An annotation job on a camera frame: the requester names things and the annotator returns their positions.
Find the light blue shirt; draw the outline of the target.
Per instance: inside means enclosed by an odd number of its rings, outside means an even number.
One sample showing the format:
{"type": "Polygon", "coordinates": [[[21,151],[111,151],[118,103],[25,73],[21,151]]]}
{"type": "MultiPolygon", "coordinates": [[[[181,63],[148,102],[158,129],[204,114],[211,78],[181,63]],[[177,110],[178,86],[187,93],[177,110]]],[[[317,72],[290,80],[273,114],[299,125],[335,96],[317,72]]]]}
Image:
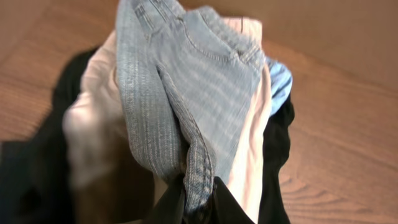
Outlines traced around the light blue shirt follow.
{"type": "Polygon", "coordinates": [[[277,60],[266,58],[271,78],[271,113],[274,115],[290,95],[293,77],[291,71],[277,60]]]}

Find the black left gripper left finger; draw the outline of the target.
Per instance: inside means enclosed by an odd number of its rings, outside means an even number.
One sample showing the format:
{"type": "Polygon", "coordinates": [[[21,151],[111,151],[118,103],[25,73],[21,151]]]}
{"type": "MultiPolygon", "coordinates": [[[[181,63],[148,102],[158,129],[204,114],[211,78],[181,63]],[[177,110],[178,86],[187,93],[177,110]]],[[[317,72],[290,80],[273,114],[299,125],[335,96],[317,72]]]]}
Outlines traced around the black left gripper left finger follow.
{"type": "Polygon", "coordinates": [[[179,175],[143,220],[143,224],[182,224],[184,208],[183,175],[179,175]]]}

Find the black garment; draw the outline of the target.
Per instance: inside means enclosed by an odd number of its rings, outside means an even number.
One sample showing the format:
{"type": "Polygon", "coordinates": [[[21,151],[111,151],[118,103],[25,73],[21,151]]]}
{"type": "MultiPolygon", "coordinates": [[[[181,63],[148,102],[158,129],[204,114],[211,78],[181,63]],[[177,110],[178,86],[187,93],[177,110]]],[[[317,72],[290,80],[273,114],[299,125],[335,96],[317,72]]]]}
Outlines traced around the black garment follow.
{"type": "MultiPolygon", "coordinates": [[[[75,223],[67,186],[69,166],[62,117],[77,98],[91,49],[72,58],[53,91],[52,110],[28,141],[2,143],[1,223],[75,223]]],[[[289,158],[288,128],[295,118],[290,99],[270,117],[264,130],[260,224],[290,224],[279,184],[279,171],[289,158]]]]}

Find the light blue denim shorts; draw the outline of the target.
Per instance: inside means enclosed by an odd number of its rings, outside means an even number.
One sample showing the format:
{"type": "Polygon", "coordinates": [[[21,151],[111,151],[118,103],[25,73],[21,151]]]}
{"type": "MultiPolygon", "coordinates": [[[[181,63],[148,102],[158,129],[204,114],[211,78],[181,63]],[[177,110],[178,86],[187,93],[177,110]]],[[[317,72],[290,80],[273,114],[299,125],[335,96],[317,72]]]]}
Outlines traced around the light blue denim shorts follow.
{"type": "Polygon", "coordinates": [[[187,223],[208,223],[213,180],[229,179],[265,56],[211,7],[122,0],[116,67],[130,150],[170,182],[183,175],[187,223]]]}

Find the beige khaki shorts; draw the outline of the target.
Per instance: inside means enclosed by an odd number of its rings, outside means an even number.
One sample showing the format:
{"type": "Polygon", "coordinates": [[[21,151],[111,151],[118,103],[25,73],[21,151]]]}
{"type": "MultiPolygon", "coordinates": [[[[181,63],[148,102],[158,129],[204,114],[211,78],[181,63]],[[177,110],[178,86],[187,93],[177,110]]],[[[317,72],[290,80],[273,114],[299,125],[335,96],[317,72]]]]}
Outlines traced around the beige khaki shorts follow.
{"type": "MultiPolygon", "coordinates": [[[[271,113],[269,66],[261,73],[227,187],[245,214],[259,219],[263,132],[271,113]]],[[[132,157],[119,97],[116,35],[90,58],[80,93],[63,117],[78,223],[139,223],[167,186],[132,157]]]]}

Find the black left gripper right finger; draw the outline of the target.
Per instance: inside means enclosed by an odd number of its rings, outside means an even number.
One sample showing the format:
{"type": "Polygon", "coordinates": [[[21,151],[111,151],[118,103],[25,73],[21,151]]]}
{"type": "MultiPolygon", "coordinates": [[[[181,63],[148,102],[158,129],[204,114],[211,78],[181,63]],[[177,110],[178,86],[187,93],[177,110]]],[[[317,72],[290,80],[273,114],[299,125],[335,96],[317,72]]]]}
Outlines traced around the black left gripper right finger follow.
{"type": "Polygon", "coordinates": [[[214,179],[212,207],[212,224],[254,224],[219,177],[214,179]]]}

